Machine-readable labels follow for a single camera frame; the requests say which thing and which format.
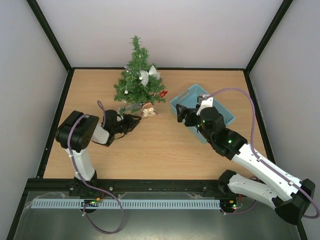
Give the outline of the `gingerbread figure ornament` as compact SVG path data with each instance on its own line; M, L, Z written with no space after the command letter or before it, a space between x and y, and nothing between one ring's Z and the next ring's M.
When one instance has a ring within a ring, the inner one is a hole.
M151 102L148 102L142 105L141 114L140 114L142 118L153 117L153 116L156 116L157 114L158 113L155 109L155 106Z

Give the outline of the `red beaded ornament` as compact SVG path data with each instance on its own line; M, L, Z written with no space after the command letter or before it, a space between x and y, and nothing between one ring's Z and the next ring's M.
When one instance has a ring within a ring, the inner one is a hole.
M159 93L159 97L164 98L167 93L168 93L167 90L163 90L162 92Z

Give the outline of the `small green christmas tree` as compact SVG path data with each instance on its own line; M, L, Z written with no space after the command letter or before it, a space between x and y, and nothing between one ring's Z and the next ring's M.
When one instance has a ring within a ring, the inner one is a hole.
M131 38L131 59L127 62L116 84L114 101L124 102L121 115L133 114L144 104L165 103L166 86L155 64L148 62L149 51L141 46L141 38Z

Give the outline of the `fairy light string white beads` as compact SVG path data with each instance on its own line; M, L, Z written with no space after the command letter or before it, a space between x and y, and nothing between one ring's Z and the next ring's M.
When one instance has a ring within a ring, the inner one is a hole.
M152 65L128 65L121 73L121 77L114 85L114 100L125 103L125 106L118 109L121 115L138 112L142 105L153 104L160 99L159 93L164 89L161 78L157 80L150 77L146 86L138 85L140 83L138 72L148 71Z

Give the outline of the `white mesh bow ornament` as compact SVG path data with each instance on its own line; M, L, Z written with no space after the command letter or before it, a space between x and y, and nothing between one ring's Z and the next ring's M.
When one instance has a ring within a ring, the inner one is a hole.
M150 77L154 77L156 80L161 78L161 73L157 71L156 67L152 65L148 71L140 70L138 72L139 84L144 87L149 83Z

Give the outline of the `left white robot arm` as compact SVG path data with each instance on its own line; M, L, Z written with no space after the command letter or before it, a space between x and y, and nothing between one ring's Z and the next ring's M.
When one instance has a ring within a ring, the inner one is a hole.
M97 190L100 184L89 155L90 142L109 147L116 135L124 137L133 131L141 119L132 114L120 115L113 109L103 111L102 122L99 122L98 116L77 110L69 114L57 128L55 140L67 152L75 172L68 186L70 196L85 198L103 194Z

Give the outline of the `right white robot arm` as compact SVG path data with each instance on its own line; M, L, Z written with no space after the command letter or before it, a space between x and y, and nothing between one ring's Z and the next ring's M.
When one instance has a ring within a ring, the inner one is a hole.
M298 225L310 204L316 185L306 178L292 176L256 151L242 135L226 127L224 117L214 106L203 109L176 105L177 121L195 127L216 153L253 173L252 180L227 170L220 176L218 191L245 195L270 208L285 222Z

